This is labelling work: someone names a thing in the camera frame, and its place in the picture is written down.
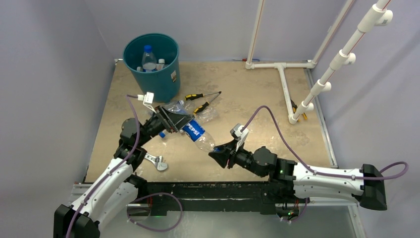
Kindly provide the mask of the long clear bottle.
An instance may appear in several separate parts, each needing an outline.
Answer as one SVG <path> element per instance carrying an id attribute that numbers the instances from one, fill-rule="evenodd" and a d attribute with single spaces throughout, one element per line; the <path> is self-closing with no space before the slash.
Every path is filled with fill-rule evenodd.
<path id="1" fill-rule="evenodd" d="M 156 64 L 156 69 L 162 70 L 163 68 L 165 68 L 165 66 L 166 66 L 165 59 L 158 59 L 158 63 Z"/>

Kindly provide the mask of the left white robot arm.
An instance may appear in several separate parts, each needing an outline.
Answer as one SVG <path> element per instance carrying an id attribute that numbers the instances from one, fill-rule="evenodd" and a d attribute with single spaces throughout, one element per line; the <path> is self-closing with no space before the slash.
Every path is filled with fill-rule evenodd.
<path id="1" fill-rule="evenodd" d="M 119 147 L 104 172 L 70 205 L 61 204 L 56 209 L 53 237 L 98 238 L 129 203 L 141 203 L 149 197 L 147 181 L 134 175 L 147 154 L 142 146 L 163 130 L 178 132 L 194 118 L 162 106 L 155 110 L 145 124 L 137 117 L 123 122 Z"/>

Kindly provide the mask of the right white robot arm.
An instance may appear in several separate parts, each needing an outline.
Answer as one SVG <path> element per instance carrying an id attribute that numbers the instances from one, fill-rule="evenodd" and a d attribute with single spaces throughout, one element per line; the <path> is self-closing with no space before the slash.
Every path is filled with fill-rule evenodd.
<path id="1" fill-rule="evenodd" d="M 363 208 L 387 210 L 383 175 L 373 165 L 360 169 L 332 169 L 308 166 L 279 158 L 266 147 L 255 152 L 237 147 L 236 140 L 209 152 L 222 168 L 238 165 L 259 177 L 268 177 L 274 194 L 285 202 L 292 199 L 324 197 L 359 203 Z"/>

